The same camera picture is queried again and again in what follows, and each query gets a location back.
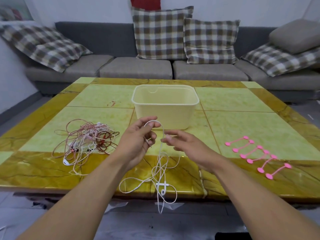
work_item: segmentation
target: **coffee table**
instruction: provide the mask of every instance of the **coffee table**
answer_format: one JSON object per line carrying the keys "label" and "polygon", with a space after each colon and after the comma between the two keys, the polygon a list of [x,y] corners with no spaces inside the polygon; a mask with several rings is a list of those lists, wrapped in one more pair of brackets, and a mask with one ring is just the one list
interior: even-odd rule
{"label": "coffee table", "polygon": [[[134,122],[136,113],[131,96],[140,84],[185,84],[195,87],[200,104],[194,113],[187,132],[203,140],[210,148],[228,157],[256,181],[291,203],[320,203],[320,131],[308,120],[292,110],[255,82],[198,81],[198,80],[146,80],[81,77],[61,93],[40,107],[17,126],[0,137],[0,190],[25,193],[66,193],[84,176],[70,174],[61,158],[53,158],[52,150],[64,136],[54,133],[77,118],[93,123],[107,123],[120,135]],[[74,123],[78,128],[81,123]],[[158,138],[162,131],[156,131]],[[283,169],[274,180],[257,171],[265,160],[248,164],[232,151],[244,141],[228,147],[224,143],[244,135],[262,145],[279,160],[270,161],[264,169],[273,173],[289,163],[292,169]],[[125,177],[145,179],[150,177],[159,152],[158,141],[142,162]],[[249,152],[253,145],[243,149]],[[228,197],[217,178],[190,161],[184,154],[168,146],[163,150],[170,155],[166,181],[174,185],[180,200],[223,201]],[[256,159],[256,151],[249,158]],[[106,156],[94,153],[82,166],[82,174],[92,172]],[[131,190],[138,181],[130,179],[122,190]],[[139,189],[115,197],[154,199],[156,190],[150,182]],[[175,192],[167,188],[166,197]]]}

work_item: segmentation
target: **yellow container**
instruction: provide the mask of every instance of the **yellow container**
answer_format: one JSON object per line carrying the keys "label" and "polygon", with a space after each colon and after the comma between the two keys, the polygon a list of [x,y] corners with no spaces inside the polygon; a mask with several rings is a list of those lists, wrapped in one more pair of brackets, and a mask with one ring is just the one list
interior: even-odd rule
{"label": "yellow container", "polygon": [[184,130],[190,125],[199,98],[195,89],[187,85],[139,85],[132,102],[137,118],[158,116],[165,130]]}

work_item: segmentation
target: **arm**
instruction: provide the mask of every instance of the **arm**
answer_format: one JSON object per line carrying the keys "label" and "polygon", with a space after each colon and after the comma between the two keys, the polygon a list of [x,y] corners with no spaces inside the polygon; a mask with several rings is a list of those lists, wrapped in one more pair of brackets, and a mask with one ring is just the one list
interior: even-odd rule
{"label": "arm", "polygon": [[198,138],[180,130],[169,130],[166,134],[163,142],[184,151],[200,168],[217,176],[254,240],[320,239],[316,223]]}
{"label": "arm", "polygon": [[125,173],[136,166],[157,135],[151,132],[158,123],[146,122],[157,117],[141,118],[122,135],[119,145],[73,190],[57,202],[17,239],[89,240],[93,239],[104,211]]}

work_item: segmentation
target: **red cloth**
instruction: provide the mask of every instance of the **red cloth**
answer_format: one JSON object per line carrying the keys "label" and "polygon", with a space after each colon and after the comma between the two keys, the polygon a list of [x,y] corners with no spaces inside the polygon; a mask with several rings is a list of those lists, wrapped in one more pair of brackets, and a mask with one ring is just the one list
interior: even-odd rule
{"label": "red cloth", "polygon": [[131,5],[146,11],[161,10],[161,0],[131,0]]}

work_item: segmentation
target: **tiled floor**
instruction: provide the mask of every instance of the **tiled floor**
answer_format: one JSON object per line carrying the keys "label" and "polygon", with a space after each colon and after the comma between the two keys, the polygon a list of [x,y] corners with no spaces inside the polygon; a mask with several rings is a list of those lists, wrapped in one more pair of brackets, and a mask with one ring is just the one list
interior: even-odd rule
{"label": "tiled floor", "polygon": [[[32,113],[49,98],[42,98],[0,126],[0,135]],[[292,105],[292,108],[320,128],[320,105],[316,101]],[[242,232],[242,220],[232,204],[186,203],[162,215],[153,202],[131,201],[125,207],[105,214],[95,239],[214,239],[216,232]],[[1,240],[13,240],[46,211],[25,198],[0,192]],[[303,210],[320,225],[320,208]]]}

